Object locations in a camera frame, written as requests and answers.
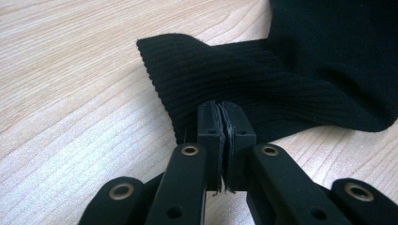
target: black plastic linkage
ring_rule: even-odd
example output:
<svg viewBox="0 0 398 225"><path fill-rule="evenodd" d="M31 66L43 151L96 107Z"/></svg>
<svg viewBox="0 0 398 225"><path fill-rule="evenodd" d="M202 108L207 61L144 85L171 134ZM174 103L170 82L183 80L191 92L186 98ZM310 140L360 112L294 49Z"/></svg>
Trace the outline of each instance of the black plastic linkage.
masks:
<svg viewBox="0 0 398 225"><path fill-rule="evenodd" d="M137 179L118 177L111 180L87 206L79 224L131 224L143 214L143 207L140 205L143 192L144 185Z"/></svg>
<svg viewBox="0 0 398 225"><path fill-rule="evenodd" d="M203 224L206 159L206 149L197 143L181 144L174 150L146 225Z"/></svg>
<svg viewBox="0 0 398 225"><path fill-rule="evenodd" d="M275 224L276 214L269 202L266 193L255 177L249 176L249 189L246 194L246 203L249 206L255 224Z"/></svg>
<svg viewBox="0 0 398 225"><path fill-rule="evenodd" d="M222 115L228 140L222 161L225 188L233 192L246 191L249 183L244 173L245 162L257 136L245 112L237 104L224 101Z"/></svg>
<svg viewBox="0 0 398 225"><path fill-rule="evenodd" d="M207 190L222 191L225 135L220 106L215 101L208 101L198 107L197 142L207 150Z"/></svg>
<svg viewBox="0 0 398 225"><path fill-rule="evenodd" d="M275 224L351 224L281 147L258 144L250 162L275 211Z"/></svg>
<svg viewBox="0 0 398 225"><path fill-rule="evenodd" d="M336 180L329 197L354 224L398 224L397 205L362 181Z"/></svg>

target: wooden table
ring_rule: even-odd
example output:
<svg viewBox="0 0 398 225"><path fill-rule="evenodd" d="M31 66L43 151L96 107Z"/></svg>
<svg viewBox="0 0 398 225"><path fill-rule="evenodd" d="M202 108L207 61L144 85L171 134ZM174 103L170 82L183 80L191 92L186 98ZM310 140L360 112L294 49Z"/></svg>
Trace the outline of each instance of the wooden table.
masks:
<svg viewBox="0 0 398 225"><path fill-rule="evenodd" d="M268 1L2 1L0 223L76 224L118 176L148 181L175 144L138 38L215 45L268 35ZM398 202L398 123L318 127L275 142L313 180L354 177ZM244 193L207 196L206 224L253 224Z"/></svg>

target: black knit fabric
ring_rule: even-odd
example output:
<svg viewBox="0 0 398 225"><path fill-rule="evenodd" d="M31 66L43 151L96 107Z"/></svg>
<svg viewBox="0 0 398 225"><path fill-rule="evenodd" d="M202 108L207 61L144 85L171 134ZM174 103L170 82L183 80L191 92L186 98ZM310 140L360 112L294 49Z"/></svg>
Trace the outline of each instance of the black knit fabric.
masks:
<svg viewBox="0 0 398 225"><path fill-rule="evenodd" d="M178 143L208 100L248 115L259 142L322 125L376 132L398 115L396 1L270 1L268 39L208 46L186 35L140 39Z"/></svg>

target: black ribbed sweater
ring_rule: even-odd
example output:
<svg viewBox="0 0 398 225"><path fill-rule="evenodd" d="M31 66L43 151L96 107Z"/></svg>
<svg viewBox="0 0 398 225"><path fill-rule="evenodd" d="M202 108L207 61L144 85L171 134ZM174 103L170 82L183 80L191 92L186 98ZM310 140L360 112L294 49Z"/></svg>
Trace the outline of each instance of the black ribbed sweater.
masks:
<svg viewBox="0 0 398 225"><path fill-rule="evenodd" d="M259 142L322 125L364 131L398 115L396 1L270 1L267 39L208 46L186 35L140 39L138 48L178 143L197 106L228 100Z"/></svg>

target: metal grommet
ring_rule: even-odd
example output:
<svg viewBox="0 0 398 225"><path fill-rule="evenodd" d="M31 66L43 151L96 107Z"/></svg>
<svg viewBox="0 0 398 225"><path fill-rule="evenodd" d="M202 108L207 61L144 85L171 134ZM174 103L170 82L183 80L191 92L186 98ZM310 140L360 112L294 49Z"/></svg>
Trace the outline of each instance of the metal grommet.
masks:
<svg viewBox="0 0 398 225"><path fill-rule="evenodd" d="M182 148L181 153L184 154L185 156L194 156L198 154L199 148L195 146L185 146Z"/></svg>
<svg viewBox="0 0 398 225"><path fill-rule="evenodd" d="M124 200L134 191L134 186L129 183L118 184L109 191L109 197L113 200Z"/></svg>
<svg viewBox="0 0 398 225"><path fill-rule="evenodd" d="M266 154L267 156L270 156L270 157L276 157L276 156L279 155L278 149L276 149L274 147L271 147L271 146L268 146L268 145L264 146L261 149L261 152L263 152L264 154Z"/></svg>
<svg viewBox="0 0 398 225"><path fill-rule="evenodd" d="M371 202L375 199L375 196L365 187L354 183L347 183L344 186L345 192L347 192L350 196L363 201L363 202Z"/></svg>

